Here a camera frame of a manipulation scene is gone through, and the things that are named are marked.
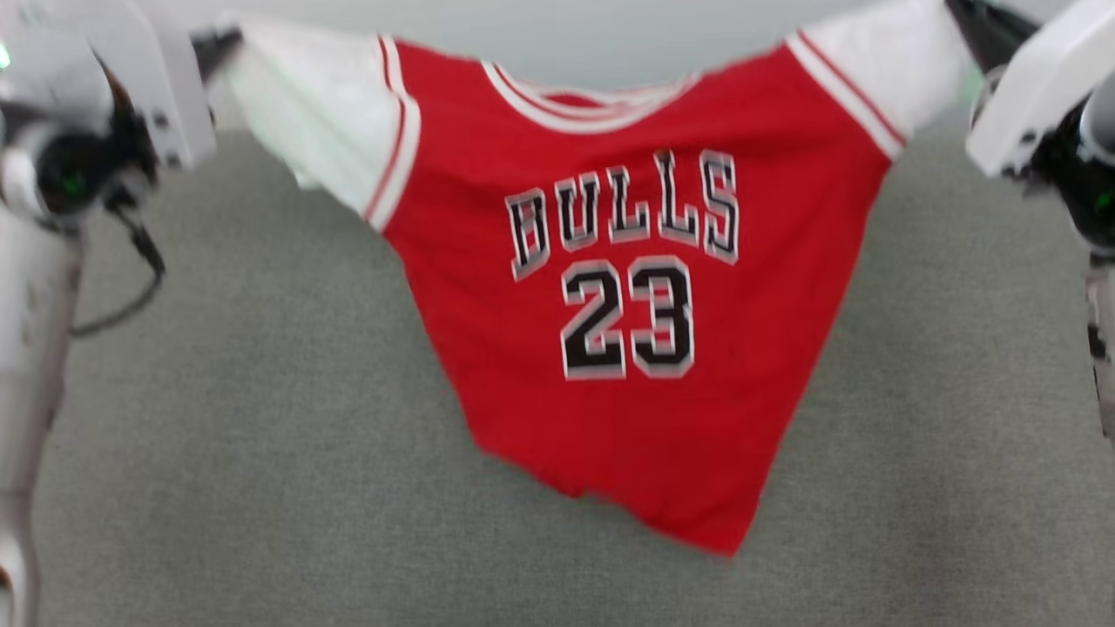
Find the jersey graphic print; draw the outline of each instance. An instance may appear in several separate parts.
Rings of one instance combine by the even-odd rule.
[[[723,554],[756,513],[883,177],[969,62],[939,0],[617,91],[241,26],[249,124],[399,253],[477,444]]]

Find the shirt sleeve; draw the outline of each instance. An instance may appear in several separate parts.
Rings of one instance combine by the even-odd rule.
[[[957,103],[972,67],[941,0],[876,1],[806,26],[787,45],[891,157]]]
[[[302,189],[324,189],[381,230],[420,134],[394,41],[226,15],[244,41],[225,79],[255,138]]]

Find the red jersey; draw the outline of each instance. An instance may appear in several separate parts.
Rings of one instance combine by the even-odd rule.
[[[756,512],[883,177],[967,58],[922,0],[619,91],[242,26],[251,127],[401,257],[478,445],[720,553]]]

